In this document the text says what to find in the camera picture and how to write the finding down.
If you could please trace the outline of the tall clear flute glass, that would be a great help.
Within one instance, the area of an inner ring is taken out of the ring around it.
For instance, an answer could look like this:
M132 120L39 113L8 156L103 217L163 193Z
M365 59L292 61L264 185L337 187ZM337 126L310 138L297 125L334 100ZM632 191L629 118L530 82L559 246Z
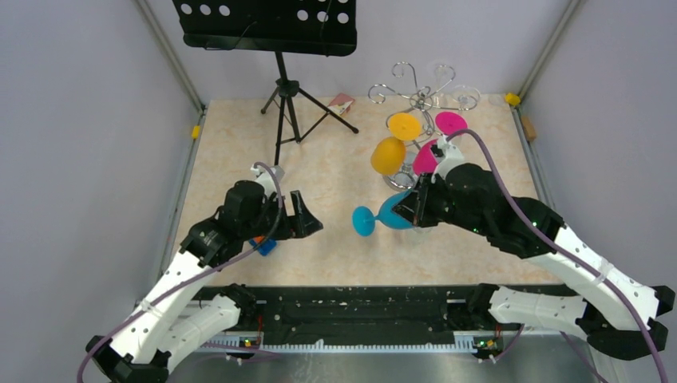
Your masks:
M431 102L434 107L445 108L448 106L446 100L445 88L453 82L456 77L455 69L448 64L438 63L433 68L434 84L431 86Z

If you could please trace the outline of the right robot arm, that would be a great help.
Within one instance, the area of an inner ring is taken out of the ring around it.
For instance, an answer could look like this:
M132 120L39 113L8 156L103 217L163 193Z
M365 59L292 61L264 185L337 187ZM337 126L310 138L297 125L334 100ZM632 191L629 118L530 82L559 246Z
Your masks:
M445 176L425 173L393 212L415 227L446 223L483 236L492 247L544 268L572 290L570 296L553 296L479 284L466 299L469 320L477 328L550 328L625 361L665 349L668 330L658 318L673 309L675 292L632 281L541 201L507 199L492 172L461 164Z

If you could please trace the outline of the blue plastic goblet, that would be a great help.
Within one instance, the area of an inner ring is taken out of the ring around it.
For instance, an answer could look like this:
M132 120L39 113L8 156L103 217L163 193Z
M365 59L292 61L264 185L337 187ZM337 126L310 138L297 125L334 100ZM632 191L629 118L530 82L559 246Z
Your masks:
M355 232L363 237L370 236L374 233L377 222L393 230L412 229L414 226L409 221L393 212L393 207L408 194L408 191L402 191L390 196L382 203L376 214L366 206L356 207L351 217Z

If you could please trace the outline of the magenta plastic goblet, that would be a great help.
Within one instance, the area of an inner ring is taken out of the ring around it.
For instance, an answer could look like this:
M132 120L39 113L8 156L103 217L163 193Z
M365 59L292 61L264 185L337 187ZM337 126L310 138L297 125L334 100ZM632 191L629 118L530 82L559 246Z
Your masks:
M467 121L457 113L441 112L435 117L435 124L441 136L424 144L414 158L413 170L416 176L423 173L437 173L445 176L452 168L463 164L465 157L457 143L447 138L455 132L468 128Z

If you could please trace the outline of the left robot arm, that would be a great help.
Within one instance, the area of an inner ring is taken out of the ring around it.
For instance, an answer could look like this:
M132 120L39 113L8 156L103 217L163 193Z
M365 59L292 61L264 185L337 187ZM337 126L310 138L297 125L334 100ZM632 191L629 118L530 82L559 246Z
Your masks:
M87 352L112 382L165 382L191 353L219 332L255 322L255 296L232 284L185 319L180 315L218 267L230 265L256 237L301 239L323 229L299 191L288 215L275 180L263 175L230 188L214 215L194 224L160 280L110 336L96 336Z

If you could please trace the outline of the clear wine glass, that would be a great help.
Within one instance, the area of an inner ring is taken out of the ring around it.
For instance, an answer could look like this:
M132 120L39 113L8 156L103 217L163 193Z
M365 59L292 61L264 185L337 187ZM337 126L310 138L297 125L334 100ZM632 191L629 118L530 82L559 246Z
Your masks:
M457 110L470 111L477 107L481 93L477 88L468 85L456 85L451 89L450 96L457 104Z

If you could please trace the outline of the small clear tumbler glass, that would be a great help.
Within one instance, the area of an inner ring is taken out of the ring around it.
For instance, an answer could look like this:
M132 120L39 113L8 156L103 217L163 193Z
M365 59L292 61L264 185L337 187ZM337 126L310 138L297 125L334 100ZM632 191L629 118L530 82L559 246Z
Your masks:
M409 247L421 246L433 230L432 227L412 227L407 229L404 234L405 244Z

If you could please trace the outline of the orange plastic goblet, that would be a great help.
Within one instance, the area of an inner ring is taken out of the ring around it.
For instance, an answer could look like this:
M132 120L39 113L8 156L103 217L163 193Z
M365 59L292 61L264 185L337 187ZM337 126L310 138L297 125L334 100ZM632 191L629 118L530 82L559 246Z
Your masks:
M395 113L386 122L390 136L381 140L370 157L371 167L383 176L397 173L406 158L406 141L422 133L421 123L409 113Z

